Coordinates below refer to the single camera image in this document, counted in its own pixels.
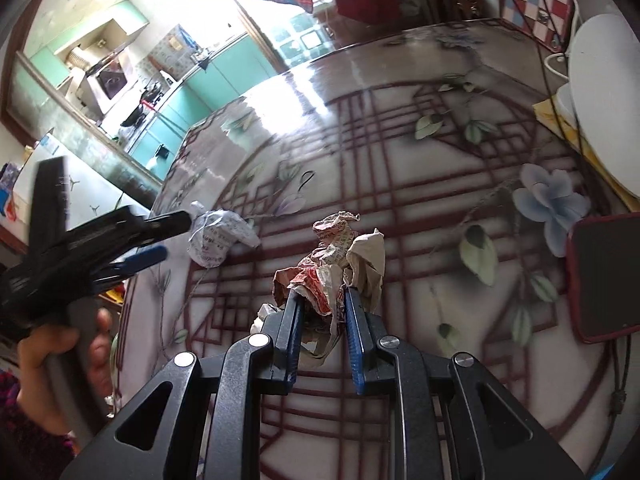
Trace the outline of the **person's left hand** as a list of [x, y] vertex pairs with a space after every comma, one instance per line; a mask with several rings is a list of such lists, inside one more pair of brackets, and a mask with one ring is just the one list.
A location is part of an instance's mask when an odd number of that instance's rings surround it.
[[[110, 367], [112, 315], [96, 311], [96, 333], [88, 345], [88, 370], [84, 382], [100, 398], [113, 392]], [[65, 385], [62, 357], [75, 349], [80, 331], [72, 326], [44, 324], [35, 328], [17, 347], [20, 390], [17, 403], [26, 416], [55, 436], [74, 430], [70, 388]]]

